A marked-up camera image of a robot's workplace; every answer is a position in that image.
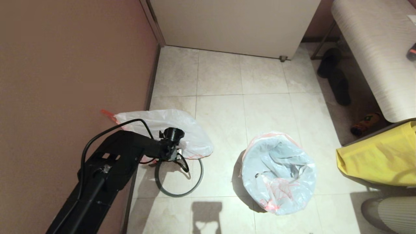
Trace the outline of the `white pleated round stool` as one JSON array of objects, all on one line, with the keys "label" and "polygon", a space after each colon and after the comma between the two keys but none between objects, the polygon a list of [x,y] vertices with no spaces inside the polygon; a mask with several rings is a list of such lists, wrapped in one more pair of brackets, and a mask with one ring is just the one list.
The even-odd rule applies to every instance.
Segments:
[{"label": "white pleated round stool", "polygon": [[374,227],[395,234],[416,234],[416,196],[371,198],[361,213]]}]

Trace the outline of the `yellow fabric bag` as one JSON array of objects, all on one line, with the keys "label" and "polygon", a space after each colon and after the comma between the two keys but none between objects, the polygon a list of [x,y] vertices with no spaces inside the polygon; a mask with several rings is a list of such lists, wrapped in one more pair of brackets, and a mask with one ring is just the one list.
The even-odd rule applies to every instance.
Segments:
[{"label": "yellow fabric bag", "polygon": [[416,187],[416,121],[336,150],[337,167],[367,182]]}]

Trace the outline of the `used white drawstring trash bag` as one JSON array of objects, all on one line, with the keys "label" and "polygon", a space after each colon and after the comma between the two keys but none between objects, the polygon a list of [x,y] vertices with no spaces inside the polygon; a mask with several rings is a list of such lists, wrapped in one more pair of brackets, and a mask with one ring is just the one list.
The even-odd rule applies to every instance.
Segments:
[{"label": "used white drawstring trash bag", "polygon": [[156,140],[162,139],[159,133],[164,132],[169,127],[181,129],[184,132],[184,137],[179,141],[178,147],[182,150],[182,156],[186,159],[204,158],[210,156],[214,151],[214,144],[206,131],[185,111],[166,109],[113,114],[101,110],[101,113],[116,124],[122,124],[133,119],[143,119]]}]

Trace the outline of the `white door panel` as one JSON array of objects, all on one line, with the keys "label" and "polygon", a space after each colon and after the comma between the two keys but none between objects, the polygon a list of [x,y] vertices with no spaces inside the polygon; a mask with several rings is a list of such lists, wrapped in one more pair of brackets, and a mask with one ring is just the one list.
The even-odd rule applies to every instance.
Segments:
[{"label": "white door panel", "polygon": [[150,0],[167,45],[291,60],[321,0]]}]

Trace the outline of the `wood-grain bench top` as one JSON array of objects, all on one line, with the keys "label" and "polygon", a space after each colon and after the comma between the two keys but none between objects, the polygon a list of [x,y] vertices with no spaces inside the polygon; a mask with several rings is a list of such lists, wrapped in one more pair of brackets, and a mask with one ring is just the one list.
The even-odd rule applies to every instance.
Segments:
[{"label": "wood-grain bench top", "polygon": [[334,0],[331,8],[385,119],[416,118],[416,62],[407,59],[416,43],[408,0]]}]

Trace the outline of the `white bin liner bag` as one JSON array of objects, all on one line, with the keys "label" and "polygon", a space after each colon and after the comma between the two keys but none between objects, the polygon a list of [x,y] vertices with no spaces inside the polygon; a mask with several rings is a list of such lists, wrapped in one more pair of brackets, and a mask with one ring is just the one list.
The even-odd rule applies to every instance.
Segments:
[{"label": "white bin liner bag", "polygon": [[241,163],[243,186],[257,205],[277,216],[305,209],[314,195],[314,160],[289,135],[267,132],[254,137]]}]

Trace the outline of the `black slipper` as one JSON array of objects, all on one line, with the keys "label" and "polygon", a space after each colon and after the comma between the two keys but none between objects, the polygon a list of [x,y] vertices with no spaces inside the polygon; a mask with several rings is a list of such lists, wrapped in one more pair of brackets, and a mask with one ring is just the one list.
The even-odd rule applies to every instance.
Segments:
[{"label": "black slipper", "polygon": [[340,49],[328,49],[321,58],[321,63],[317,69],[317,75],[321,78],[328,78],[329,75],[335,70],[341,59],[342,52]]},{"label": "black slipper", "polygon": [[342,106],[350,105],[349,82],[343,71],[334,69],[328,76],[328,82],[337,103]]}]

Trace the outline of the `orange drink bottle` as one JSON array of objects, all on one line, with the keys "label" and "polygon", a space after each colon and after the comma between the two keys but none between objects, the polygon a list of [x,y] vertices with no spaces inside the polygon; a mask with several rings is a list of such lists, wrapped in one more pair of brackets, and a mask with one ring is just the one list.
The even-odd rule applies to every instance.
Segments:
[{"label": "orange drink bottle", "polygon": [[370,129],[373,125],[379,122],[381,118],[380,113],[367,114],[362,120],[350,128],[352,135],[361,136],[364,132]]}]

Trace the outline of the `metal bench leg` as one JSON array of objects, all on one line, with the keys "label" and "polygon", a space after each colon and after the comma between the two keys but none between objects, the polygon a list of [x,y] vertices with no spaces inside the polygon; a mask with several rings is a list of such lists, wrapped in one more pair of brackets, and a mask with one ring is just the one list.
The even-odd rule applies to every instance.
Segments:
[{"label": "metal bench leg", "polygon": [[310,56],[310,59],[313,60],[320,60],[323,58],[323,54],[320,54],[320,52],[322,51],[323,46],[325,45],[325,43],[328,42],[328,39],[330,39],[331,42],[337,42],[340,38],[340,33],[338,33],[337,37],[331,37],[330,35],[332,34],[332,32],[334,31],[335,28],[338,28],[337,22],[336,20],[333,20],[328,28],[328,30],[325,32],[323,38],[321,39],[321,41],[318,43],[318,45],[316,46],[315,50],[313,51],[312,55]]}]

